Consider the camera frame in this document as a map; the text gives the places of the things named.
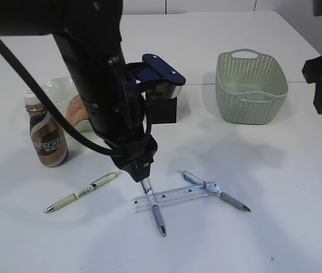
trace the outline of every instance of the pen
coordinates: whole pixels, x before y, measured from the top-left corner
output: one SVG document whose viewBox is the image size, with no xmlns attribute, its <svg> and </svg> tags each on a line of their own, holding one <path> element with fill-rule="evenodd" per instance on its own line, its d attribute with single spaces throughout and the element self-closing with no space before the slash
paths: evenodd
<svg viewBox="0 0 322 273">
<path fill-rule="evenodd" d="M 59 210 L 63 208 L 64 206 L 72 203 L 73 201 L 78 200 L 79 198 L 89 194 L 90 192 L 100 188 L 101 186 L 107 184 L 111 180 L 117 178 L 121 173 L 122 173 L 121 171 L 118 171 L 118 172 L 112 172 L 112 173 L 108 173 L 107 175 L 104 175 L 103 177 L 99 178 L 97 181 L 92 182 L 88 187 L 79 191 L 78 193 L 72 193 L 71 195 L 65 197 L 64 199 L 49 206 L 44 211 L 44 213 L 54 212 L 55 210 Z"/>
<path fill-rule="evenodd" d="M 150 179 L 146 178 L 141 181 L 144 193 L 148 196 L 150 209 L 153 214 L 154 221 L 156 222 L 157 229 L 160 231 L 161 235 L 166 237 L 166 226 L 163 221 L 160 208 L 158 207 L 158 203 L 154 198 L 152 186 L 150 184 Z"/>
<path fill-rule="evenodd" d="M 192 173 L 189 173 L 187 171 L 182 171 L 182 170 L 178 170 L 178 172 L 182 175 L 183 179 L 185 179 L 186 181 L 192 183 L 192 184 L 203 184 L 205 183 L 204 180 L 194 176 Z M 228 195 L 225 192 L 220 192 L 216 194 L 221 200 L 225 201 L 226 203 L 234 206 L 237 209 L 243 210 L 245 212 L 251 212 L 251 210 L 244 205 L 242 202 L 240 202 L 239 200 L 236 200 L 234 197 Z"/>
</svg>

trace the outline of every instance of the bottle label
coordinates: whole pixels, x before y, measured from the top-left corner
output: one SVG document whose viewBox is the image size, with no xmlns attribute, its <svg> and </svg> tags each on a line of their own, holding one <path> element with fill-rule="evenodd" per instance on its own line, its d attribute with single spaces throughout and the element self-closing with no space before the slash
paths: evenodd
<svg viewBox="0 0 322 273">
<path fill-rule="evenodd" d="M 52 154 L 54 151 L 56 151 L 58 148 L 60 148 L 63 141 L 65 141 L 65 137 L 64 137 L 64 135 L 61 135 L 58 138 L 56 138 L 50 142 L 46 142 L 46 143 L 34 142 L 34 146 L 35 146 L 36 151 L 39 155 L 46 156 L 46 155 Z"/>
<path fill-rule="evenodd" d="M 42 119 L 31 127 L 30 132 L 34 148 L 44 165 L 55 167 L 66 159 L 68 148 L 64 132 L 49 113 L 42 115 Z"/>
</svg>

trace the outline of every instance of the bottle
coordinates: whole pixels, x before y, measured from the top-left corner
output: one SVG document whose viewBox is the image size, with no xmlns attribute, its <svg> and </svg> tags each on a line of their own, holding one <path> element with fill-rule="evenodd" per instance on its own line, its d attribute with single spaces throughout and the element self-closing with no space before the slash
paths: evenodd
<svg viewBox="0 0 322 273">
<path fill-rule="evenodd" d="M 37 155 L 45 166 L 57 167 L 69 155 L 64 131 L 32 91 L 24 92 L 23 96 L 30 115 L 30 136 Z"/>
</svg>

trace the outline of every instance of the pen tip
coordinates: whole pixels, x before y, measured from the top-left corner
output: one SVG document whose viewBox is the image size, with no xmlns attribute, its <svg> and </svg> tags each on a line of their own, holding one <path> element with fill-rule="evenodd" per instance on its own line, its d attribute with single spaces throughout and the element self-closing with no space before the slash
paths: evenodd
<svg viewBox="0 0 322 273">
<path fill-rule="evenodd" d="M 166 234 L 166 228 L 165 228 L 165 226 L 161 226 L 161 229 L 162 229 L 162 235 L 163 235 L 163 237 L 166 237 L 167 234 Z"/>
<path fill-rule="evenodd" d="M 53 206 L 50 206 L 49 208 L 47 208 L 45 211 L 44 211 L 44 213 L 50 213 L 50 212 L 52 212 L 52 211 L 54 211 L 54 207 Z"/>
<path fill-rule="evenodd" d="M 252 212 L 246 205 L 243 205 L 242 208 L 246 210 L 247 212 Z"/>
</svg>

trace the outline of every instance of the green basket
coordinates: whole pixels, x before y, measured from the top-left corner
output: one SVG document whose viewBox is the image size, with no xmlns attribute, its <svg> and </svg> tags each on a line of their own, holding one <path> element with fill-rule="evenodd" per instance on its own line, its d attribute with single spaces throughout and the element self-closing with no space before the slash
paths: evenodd
<svg viewBox="0 0 322 273">
<path fill-rule="evenodd" d="M 251 52 L 255 58 L 239 58 Z M 282 68 L 272 56 L 250 49 L 222 53 L 216 67 L 216 100 L 224 120 L 263 125 L 280 110 L 288 93 Z"/>
</svg>

